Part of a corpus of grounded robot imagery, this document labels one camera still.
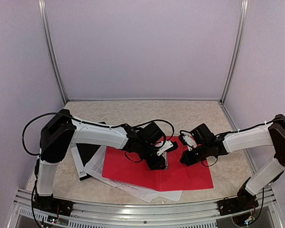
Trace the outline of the red file folder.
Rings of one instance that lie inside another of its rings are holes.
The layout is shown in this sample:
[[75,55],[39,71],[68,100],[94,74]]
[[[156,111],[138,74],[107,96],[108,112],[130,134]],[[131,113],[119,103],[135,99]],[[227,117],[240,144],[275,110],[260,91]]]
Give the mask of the red file folder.
[[187,149],[178,137],[173,141],[178,148],[168,153],[168,169],[152,171],[145,161],[137,162],[136,153],[126,158],[123,151],[108,147],[105,153],[102,177],[110,180],[129,183],[156,191],[207,190],[214,188],[208,163],[196,163],[186,166],[180,163],[182,153]]

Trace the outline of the printed text paper sheet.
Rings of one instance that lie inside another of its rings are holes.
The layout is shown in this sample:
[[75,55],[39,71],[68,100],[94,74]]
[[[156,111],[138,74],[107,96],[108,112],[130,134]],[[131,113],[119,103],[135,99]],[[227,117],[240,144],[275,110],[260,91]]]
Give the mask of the printed text paper sheet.
[[106,147],[100,146],[97,152],[84,166],[84,171],[99,181],[102,181],[112,187],[118,188],[145,202],[150,203],[153,199],[160,197],[157,191],[104,178],[102,174],[104,168],[105,153]]

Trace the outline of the white paper sheet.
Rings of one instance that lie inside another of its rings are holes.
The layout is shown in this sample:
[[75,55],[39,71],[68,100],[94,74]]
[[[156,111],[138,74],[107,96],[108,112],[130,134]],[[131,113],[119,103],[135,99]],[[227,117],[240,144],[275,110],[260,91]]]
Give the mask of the white paper sheet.
[[168,200],[178,202],[181,199],[182,191],[155,191],[152,193],[153,198],[162,197]]

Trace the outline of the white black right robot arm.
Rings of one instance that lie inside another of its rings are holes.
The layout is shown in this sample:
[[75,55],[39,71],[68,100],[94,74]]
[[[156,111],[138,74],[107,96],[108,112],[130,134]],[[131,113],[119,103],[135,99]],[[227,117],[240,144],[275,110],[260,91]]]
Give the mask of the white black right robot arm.
[[276,181],[285,171],[285,116],[246,129],[214,134],[203,123],[189,132],[196,147],[183,152],[180,162],[191,166],[208,157],[218,158],[234,152],[265,152],[262,167],[241,187],[234,199],[236,210],[243,211],[265,186]]

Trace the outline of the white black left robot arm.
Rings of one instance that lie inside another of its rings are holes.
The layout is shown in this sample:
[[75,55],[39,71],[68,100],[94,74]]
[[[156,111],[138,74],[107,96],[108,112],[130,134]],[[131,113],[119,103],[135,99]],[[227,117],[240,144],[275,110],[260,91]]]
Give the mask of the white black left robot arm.
[[92,144],[134,152],[146,162],[150,170],[163,170],[163,153],[173,147],[159,126],[151,121],[143,128],[128,124],[106,125],[73,117],[62,109],[41,130],[40,157],[37,180],[38,203],[46,211],[57,207],[52,197],[57,167],[69,148],[78,144]]

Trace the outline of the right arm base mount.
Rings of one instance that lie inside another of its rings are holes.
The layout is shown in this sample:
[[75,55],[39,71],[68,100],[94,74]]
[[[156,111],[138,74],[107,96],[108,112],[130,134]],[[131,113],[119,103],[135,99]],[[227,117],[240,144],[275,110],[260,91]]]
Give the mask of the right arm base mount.
[[245,210],[254,209],[259,206],[259,203],[254,197],[252,200],[247,201],[244,198],[224,198],[217,202],[219,213],[221,216],[239,213]]

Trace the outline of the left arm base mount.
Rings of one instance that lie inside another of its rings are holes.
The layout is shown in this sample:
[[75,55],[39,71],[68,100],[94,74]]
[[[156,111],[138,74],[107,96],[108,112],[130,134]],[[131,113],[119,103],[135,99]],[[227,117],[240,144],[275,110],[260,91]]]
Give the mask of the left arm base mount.
[[72,201],[54,198],[53,196],[37,196],[33,199],[33,208],[67,217],[70,217],[73,205]]

